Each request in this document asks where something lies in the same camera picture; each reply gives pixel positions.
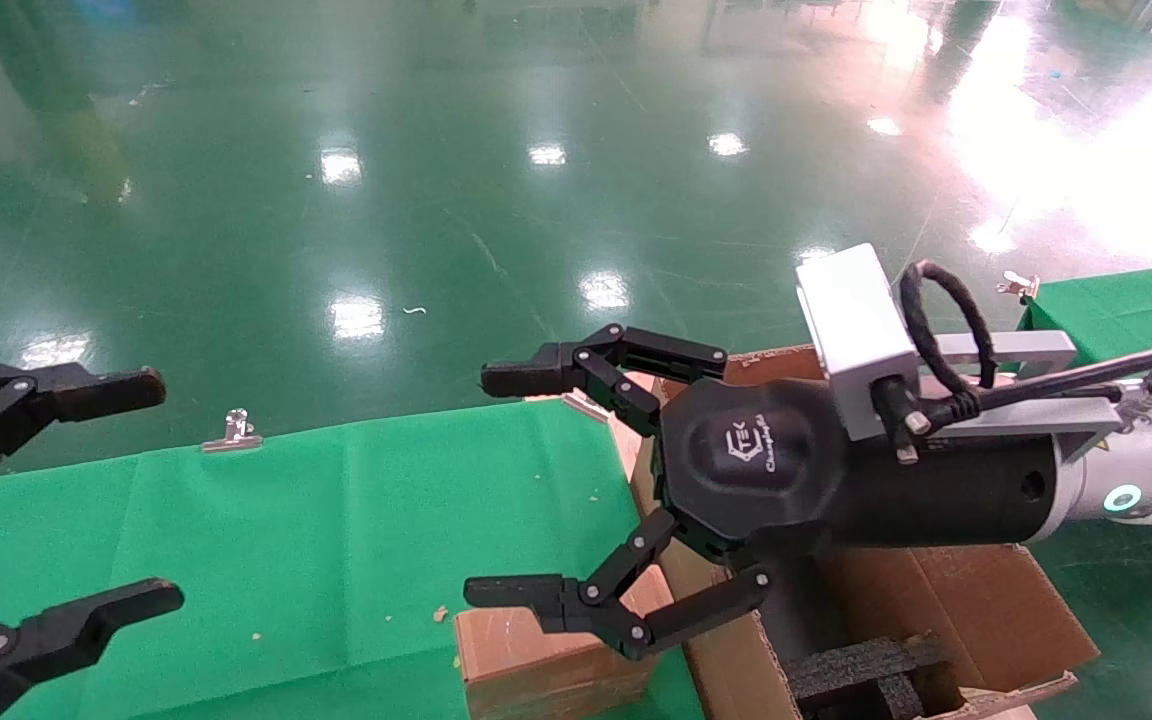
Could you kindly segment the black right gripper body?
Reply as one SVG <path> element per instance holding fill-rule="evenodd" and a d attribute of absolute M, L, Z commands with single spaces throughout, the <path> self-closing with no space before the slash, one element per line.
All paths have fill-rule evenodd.
<path fill-rule="evenodd" d="M 1047 435 L 932 439 L 914 464 L 852 441 L 819 381 L 705 378 L 659 415 L 655 493 L 675 535 L 710 561 L 755 544 L 919 548 L 1032 541 L 1056 503 Z"/>

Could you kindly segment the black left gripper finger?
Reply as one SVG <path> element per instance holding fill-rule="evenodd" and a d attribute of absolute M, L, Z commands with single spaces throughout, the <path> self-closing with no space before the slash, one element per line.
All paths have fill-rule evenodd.
<path fill-rule="evenodd" d="M 0 462 L 56 420 L 93 420 L 164 404 L 156 369 L 93 374 L 78 363 L 22 369 L 0 363 Z"/>
<path fill-rule="evenodd" d="M 180 611 L 184 602 L 177 584 L 147 578 L 60 602 L 18 626 L 0 623 L 0 717 L 37 685 L 99 662 L 119 630 Z"/>

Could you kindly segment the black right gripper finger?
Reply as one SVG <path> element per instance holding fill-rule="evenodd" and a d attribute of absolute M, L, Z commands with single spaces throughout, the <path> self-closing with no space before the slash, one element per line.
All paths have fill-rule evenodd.
<path fill-rule="evenodd" d="M 684 338 L 609 324 L 579 342 L 544 343 L 529 361 L 486 363 L 482 388 L 490 397 L 563 395 L 579 389 L 644 438 L 660 429 L 660 401 L 628 378 L 635 372 L 690 386 L 721 379 L 728 354 Z"/>
<path fill-rule="evenodd" d="M 758 609 L 772 588 L 771 574 L 751 566 L 646 615 L 628 609 L 623 596 L 658 564 L 679 529 L 675 515 L 657 509 L 588 579 L 561 574 L 471 577 L 463 583 L 463 600 L 473 609 L 530 611 L 543 632 L 593 634 L 617 655 L 639 661 Z"/>

